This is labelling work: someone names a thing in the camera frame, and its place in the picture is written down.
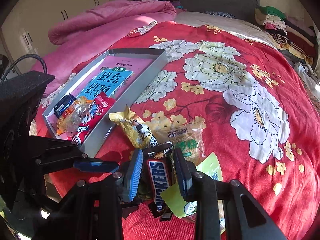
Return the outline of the Snickers bar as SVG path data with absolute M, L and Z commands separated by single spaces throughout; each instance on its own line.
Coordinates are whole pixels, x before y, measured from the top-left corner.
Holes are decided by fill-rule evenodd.
M 150 191 L 148 208 L 154 218 L 161 222 L 168 222 L 172 218 L 172 211 L 167 206 L 161 193 L 172 185 L 172 142 L 165 142 L 145 148 L 144 154 L 144 181 Z

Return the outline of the round biscuit green label packet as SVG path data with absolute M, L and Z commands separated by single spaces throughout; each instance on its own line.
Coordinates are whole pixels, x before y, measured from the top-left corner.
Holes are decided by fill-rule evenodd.
M 219 233 L 225 231 L 225 216 L 222 201 L 218 200 L 215 182 L 222 181 L 222 171 L 220 163 L 215 153 L 211 153 L 202 163 L 196 167 L 193 173 L 193 185 L 195 187 L 196 200 L 185 201 L 180 194 L 177 178 L 176 183 L 161 193 L 161 197 L 171 209 L 172 213 L 178 218 L 188 220 L 197 220 L 197 215 L 204 214 L 211 205 L 206 205 L 204 199 L 207 197 L 210 202 L 214 203 L 217 217 L 214 222 L 219 225 Z

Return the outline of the clear green label cracker packet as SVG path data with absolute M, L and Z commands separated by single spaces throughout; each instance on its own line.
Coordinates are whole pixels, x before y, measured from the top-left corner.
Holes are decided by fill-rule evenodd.
M 153 135 L 160 143 L 172 142 L 174 148 L 181 149 L 185 160 L 191 161 L 197 166 L 206 157 L 202 140 L 205 126 L 203 120 L 194 120 L 180 127 L 154 129 Z

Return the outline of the yellow snack packet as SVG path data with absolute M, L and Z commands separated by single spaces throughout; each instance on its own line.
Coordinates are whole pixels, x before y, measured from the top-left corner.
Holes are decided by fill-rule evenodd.
M 128 106 L 123 112 L 109 113 L 108 117 L 110 121 L 121 127 L 135 148 L 144 149 L 158 145 L 149 126 Z

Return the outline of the orange rice cracker packet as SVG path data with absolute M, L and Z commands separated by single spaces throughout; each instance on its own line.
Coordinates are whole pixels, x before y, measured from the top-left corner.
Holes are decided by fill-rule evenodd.
M 74 132 L 91 103 L 92 100 L 88 100 L 84 96 L 81 96 L 72 102 L 66 110 L 63 111 L 56 122 L 57 135 L 61 135 L 66 132 Z

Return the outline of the red panda snack stick packet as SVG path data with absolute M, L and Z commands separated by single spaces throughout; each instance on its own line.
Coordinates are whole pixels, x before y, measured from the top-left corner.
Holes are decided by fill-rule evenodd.
M 93 131 L 93 128 L 105 116 L 108 110 L 114 105 L 116 100 L 109 98 L 104 92 L 101 92 L 92 101 L 89 112 L 83 118 L 81 124 L 78 126 L 77 131 L 71 137 L 67 136 L 67 140 L 73 141 L 76 145 L 82 145 L 85 139 Z

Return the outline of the blue Oreo packet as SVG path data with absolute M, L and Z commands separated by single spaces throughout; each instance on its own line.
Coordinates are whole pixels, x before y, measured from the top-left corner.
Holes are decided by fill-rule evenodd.
M 54 106 L 54 115 L 59 118 L 75 100 L 76 98 L 72 94 L 65 95 Z

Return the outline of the clear red-green candy packet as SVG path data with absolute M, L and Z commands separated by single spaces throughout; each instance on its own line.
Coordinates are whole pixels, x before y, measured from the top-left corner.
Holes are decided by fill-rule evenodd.
M 78 126 L 81 124 L 85 115 L 89 112 L 89 108 L 91 107 L 91 104 L 92 103 L 90 102 L 90 103 L 85 103 L 83 105 L 80 105 L 76 107 L 74 112 L 71 114 L 71 116 L 67 120 L 67 126 L 66 126 L 66 134 L 68 137 L 71 137 L 76 133 Z

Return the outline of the red floral blanket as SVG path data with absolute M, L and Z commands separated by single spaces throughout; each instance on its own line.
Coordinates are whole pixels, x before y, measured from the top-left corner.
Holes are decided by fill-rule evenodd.
M 163 49 L 168 64 L 132 105 L 155 129 L 203 124 L 206 154 L 241 181 L 288 239 L 319 215 L 319 114 L 277 50 L 214 25 L 153 22 L 113 48 Z

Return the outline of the grey tray box with book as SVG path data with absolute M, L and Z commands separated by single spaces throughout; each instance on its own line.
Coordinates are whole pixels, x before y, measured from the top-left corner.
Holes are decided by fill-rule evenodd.
M 163 49 L 120 48 L 103 52 L 76 74 L 44 111 L 44 122 L 51 137 L 66 139 L 69 136 L 68 133 L 57 134 L 54 114 L 55 105 L 65 95 L 93 100 L 104 92 L 115 99 L 110 112 L 121 112 L 138 99 L 166 64 Z

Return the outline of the pink quilt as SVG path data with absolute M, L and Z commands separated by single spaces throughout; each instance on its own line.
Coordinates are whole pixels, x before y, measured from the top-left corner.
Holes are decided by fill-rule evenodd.
M 152 21 L 171 21 L 176 14 L 169 1 L 115 0 L 58 23 L 48 31 L 48 38 L 57 49 L 43 58 L 48 74 L 55 76 L 44 96 L 64 84 L 74 67 L 107 50 L 132 29 Z

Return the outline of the cream wardrobe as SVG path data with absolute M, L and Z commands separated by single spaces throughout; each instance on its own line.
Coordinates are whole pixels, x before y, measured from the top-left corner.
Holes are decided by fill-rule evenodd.
M 48 38 L 51 27 L 107 1 L 19 0 L 1 26 L 8 58 L 15 61 L 25 54 L 43 57 L 55 51 L 57 46 Z

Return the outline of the stack of folded clothes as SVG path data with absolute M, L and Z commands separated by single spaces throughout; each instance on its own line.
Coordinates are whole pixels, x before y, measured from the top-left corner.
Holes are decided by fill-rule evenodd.
M 313 65 L 317 59 L 318 45 L 312 27 L 306 27 L 304 22 L 274 7 L 257 7 L 254 16 L 256 23 L 267 32 L 290 64 Z

